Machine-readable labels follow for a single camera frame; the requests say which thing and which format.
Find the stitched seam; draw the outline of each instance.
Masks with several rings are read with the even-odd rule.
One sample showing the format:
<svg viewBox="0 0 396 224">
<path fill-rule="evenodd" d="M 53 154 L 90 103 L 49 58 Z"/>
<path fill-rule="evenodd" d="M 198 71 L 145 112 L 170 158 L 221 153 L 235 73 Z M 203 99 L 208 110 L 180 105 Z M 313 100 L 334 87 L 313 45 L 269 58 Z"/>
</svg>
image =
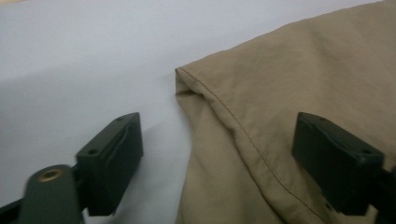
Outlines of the stitched seam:
<svg viewBox="0 0 396 224">
<path fill-rule="evenodd" d="M 201 85 L 204 86 L 204 88 L 210 92 L 214 97 L 216 97 L 216 99 L 219 100 L 219 102 L 222 104 L 222 106 L 231 114 L 231 116 L 233 117 L 233 119 L 236 121 L 236 123 L 240 126 L 240 128 L 243 130 L 243 132 L 245 133 L 245 135 L 247 136 L 247 139 L 249 140 L 249 142 L 251 143 L 251 145 L 253 145 L 253 147 L 256 149 L 256 151 L 259 153 L 260 157 L 262 158 L 262 160 L 264 161 L 265 165 L 269 168 L 271 174 L 274 176 L 275 180 L 279 183 L 280 186 L 282 186 L 283 189 L 285 189 L 290 195 L 292 195 L 295 199 L 297 199 L 300 203 L 302 203 L 309 211 L 311 211 L 315 216 L 317 216 L 320 220 L 322 220 L 324 223 L 327 223 L 319 214 L 317 214 L 314 210 L 312 210 L 306 203 L 304 203 L 300 198 L 298 198 L 296 195 L 294 195 L 288 188 L 286 188 L 285 185 L 283 185 L 283 183 L 279 180 L 279 178 L 276 176 L 276 174 L 274 173 L 273 168 L 271 167 L 271 165 L 268 163 L 268 161 L 264 158 L 264 156 L 260 153 L 258 147 L 254 144 L 254 142 L 251 140 L 251 137 L 248 135 L 247 131 L 245 130 L 244 126 L 239 122 L 239 120 L 235 117 L 235 115 L 233 114 L 233 112 L 227 107 L 226 104 L 224 104 L 220 98 L 213 92 L 211 91 L 204 82 L 202 82 L 201 80 L 199 80 L 198 78 L 192 76 L 189 72 L 187 72 L 185 69 L 183 68 L 179 68 L 180 70 L 182 70 L 183 72 L 185 72 L 187 75 L 189 75 L 191 78 L 193 78 L 195 81 L 199 82 Z"/>
</svg>

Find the small hole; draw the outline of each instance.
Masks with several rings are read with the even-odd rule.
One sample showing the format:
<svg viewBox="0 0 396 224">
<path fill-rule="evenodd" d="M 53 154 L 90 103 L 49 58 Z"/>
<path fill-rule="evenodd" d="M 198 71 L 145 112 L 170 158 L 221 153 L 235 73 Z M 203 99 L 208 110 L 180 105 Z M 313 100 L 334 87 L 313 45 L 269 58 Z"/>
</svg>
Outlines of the small hole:
<svg viewBox="0 0 396 224">
<path fill-rule="evenodd" d="M 330 211 L 332 211 L 332 207 L 331 207 L 328 203 L 326 203 L 326 207 L 327 207 Z"/>
<path fill-rule="evenodd" d="M 362 150 L 362 152 L 363 152 L 364 154 L 372 154 L 372 153 L 373 153 L 373 152 L 370 151 L 369 149 L 364 149 L 364 150 Z"/>
<path fill-rule="evenodd" d="M 90 154 L 90 155 L 95 155 L 95 154 L 98 153 L 98 152 L 99 152 L 98 149 L 91 149 L 91 150 L 88 151 L 88 154 Z"/>
</svg>

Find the khaki fabric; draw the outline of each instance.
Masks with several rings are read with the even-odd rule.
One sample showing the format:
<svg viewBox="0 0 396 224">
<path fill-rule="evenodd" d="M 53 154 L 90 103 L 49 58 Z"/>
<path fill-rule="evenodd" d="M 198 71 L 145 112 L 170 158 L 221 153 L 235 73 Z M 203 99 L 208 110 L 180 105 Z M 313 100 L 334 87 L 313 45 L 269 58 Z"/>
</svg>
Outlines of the khaki fabric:
<svg viewBox="0 0 396 224">
<path fill-rule="evenodd" d="M 177 223 L 374 223 L 373 208 L 327 208 L 291 146 L 303 111 L 396 165 L 396 1 L 298 21 L 182 66 L 177 100 L 192 133 Z"/>
</svg>

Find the white surface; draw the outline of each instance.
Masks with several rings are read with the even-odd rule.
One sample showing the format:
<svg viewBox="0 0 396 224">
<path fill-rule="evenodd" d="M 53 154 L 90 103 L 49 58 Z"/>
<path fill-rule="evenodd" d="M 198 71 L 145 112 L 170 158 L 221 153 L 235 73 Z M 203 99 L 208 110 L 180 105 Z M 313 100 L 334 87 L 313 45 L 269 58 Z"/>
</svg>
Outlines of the white surface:
<svg viewBox="0 0 396 224">
<path fill-rule="evenodd" d="M 114 217 L 174 223 L 190 132 L 174 69 L 304 18 L 370 0 L 30 0 L 0 7 L 0 206 L 114 118 L 140 112 L 145 156 Z"/>
</svg>

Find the white table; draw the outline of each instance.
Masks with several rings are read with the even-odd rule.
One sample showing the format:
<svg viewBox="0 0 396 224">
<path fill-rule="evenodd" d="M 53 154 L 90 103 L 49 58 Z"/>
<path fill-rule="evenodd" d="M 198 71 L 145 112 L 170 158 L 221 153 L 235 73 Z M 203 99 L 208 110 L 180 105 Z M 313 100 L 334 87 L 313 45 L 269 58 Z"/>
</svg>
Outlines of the white table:
<svg viewBox="0 0 396 224">
<path fill-rule="evenodd" d="M 191 148 L 174 69 L 292 21 L 372 0 L 30 0 L 0 6 L 0 206 L 114 118 L 140 112 L 145 156 L 114 217 L 174 223 Z"/>
</svg>

